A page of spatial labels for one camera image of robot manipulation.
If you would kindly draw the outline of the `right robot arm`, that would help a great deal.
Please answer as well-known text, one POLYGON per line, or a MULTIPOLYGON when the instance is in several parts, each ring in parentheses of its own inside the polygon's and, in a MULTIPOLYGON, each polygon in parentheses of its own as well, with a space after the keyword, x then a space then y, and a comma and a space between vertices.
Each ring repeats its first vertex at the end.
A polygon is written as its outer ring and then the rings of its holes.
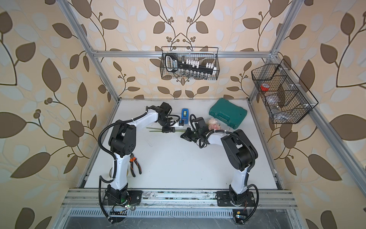
POLYGON ((202 117, 191 114, 190 127, 181 135, 181 138, 196 143, 199 148, 209 145, 222 146, 230 164, 235 169, 232 182, 229 186, 229 198, 233 205, 241 206, 249 198, 251 192, 248 184, 249 174, 258 158, 258 152, 245 135, 238 129, 230 132, 226 130, 210 130, 202 117))

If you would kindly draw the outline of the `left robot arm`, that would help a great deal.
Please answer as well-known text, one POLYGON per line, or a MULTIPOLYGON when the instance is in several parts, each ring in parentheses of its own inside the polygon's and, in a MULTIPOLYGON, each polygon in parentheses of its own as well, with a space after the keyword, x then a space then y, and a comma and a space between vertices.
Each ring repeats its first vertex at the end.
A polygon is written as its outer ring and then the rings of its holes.
POLYGON ((112 177, 107 180, 99 176, 98 189, 107 184, 105 197, 113 205, 131 204, 128 194, 128 160, 133 155, 137 144, 137 131, 152 123, 158 123, 163 133, 174 132, 181 124, 181 117, 172 114, 172 107, 163 102, 160 106, 148 106, 145 112, 129 120, 117 120, 104 128, 98 136, 98 145, 102 151, 112 156, 112 177))

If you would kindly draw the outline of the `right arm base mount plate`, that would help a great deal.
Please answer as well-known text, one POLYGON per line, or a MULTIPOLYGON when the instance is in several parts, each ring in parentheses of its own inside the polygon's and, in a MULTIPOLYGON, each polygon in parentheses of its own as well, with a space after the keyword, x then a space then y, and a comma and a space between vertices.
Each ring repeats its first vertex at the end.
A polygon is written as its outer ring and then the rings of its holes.
POLYGON ((251 191, 245 191, 242 194, 236 194, 234 191, 217 191, 217 205, 219 207, 254 207, 255 198, 251 191))

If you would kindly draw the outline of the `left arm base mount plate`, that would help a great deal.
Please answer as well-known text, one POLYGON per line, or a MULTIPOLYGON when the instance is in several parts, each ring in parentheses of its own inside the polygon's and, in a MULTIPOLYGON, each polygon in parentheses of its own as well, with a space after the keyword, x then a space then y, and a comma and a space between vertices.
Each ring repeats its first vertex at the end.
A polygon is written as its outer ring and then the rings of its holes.
POLYGON ((138 206, 142 200, 141 190, 127 190, 127 191, 106 191, 102 201, 103 205, 114 206, 114 205, 133 205, 138 206))

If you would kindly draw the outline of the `red small object in basket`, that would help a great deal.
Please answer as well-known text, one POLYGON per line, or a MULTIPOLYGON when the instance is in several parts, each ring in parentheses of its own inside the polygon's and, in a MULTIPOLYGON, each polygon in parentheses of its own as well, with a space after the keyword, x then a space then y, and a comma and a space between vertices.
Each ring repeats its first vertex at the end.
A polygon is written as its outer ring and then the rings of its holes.
POLYGON ((263 84, 261 84, 260 89, 262 92, 267 92, 270 89, 270 85, 267 83, 263 83, 263 84))

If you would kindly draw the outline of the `blue tape dispenser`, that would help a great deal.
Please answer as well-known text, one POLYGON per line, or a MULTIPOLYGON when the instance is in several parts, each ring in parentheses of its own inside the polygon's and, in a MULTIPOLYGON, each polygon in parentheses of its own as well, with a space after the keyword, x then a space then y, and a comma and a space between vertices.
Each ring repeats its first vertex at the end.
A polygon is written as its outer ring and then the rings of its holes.
POLYGON ((182 109, 181 120, 184 125, 189 123, 189 110, 187 108, 182 109))

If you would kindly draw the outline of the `pink flower bouquet green stems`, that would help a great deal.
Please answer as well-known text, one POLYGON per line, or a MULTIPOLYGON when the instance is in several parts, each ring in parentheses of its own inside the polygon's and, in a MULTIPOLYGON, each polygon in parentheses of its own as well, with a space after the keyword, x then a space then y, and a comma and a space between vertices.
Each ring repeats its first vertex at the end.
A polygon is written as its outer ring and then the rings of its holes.
MULTIPOLYGON (((206 123, 209 130, 220 130, 222 129, 220 123, 215 118, 210 118, 206 123)), ((150 132, 161 132, 162 128, 147 127, 150 132)), ((175 127, 175 132, 185 132, 183 126, 175 127)))

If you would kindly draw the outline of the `clear plastic bag in basket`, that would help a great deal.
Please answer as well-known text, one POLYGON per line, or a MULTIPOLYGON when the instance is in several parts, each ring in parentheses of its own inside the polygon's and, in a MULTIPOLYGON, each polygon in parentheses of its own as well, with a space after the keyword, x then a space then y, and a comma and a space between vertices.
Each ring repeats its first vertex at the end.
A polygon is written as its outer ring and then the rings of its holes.
POLYGON ((266 104, 274 119, 286 120, 289 118, 288 108, 286 106, 284 97, 277 94, 270 94, 265 97, 266 104))

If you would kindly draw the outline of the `black socket set holder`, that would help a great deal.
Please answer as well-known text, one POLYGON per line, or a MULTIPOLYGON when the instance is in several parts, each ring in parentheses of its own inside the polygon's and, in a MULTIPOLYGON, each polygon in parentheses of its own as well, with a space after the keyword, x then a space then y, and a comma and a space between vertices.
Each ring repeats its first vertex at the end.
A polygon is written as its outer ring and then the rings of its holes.
POLYGON ((216 59, 211 57, 199 58, 192 57, 190 54, 183 53, 166 53, 163 54, 162 61, 166 71, 175 74, 182 73, 199 73, 203 75, 214 75, 219 72, 219 67, 216 65, 216 59))

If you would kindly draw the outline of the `green plastic tool case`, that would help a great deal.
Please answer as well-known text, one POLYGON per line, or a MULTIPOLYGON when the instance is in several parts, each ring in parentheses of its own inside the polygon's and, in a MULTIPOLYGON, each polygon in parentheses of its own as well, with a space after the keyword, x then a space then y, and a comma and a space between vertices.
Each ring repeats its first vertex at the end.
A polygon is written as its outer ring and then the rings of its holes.
POLYGON ((247 116, 247 110, 220 98, 209 110, 209 115, 232 129, 238 129, 247 116))

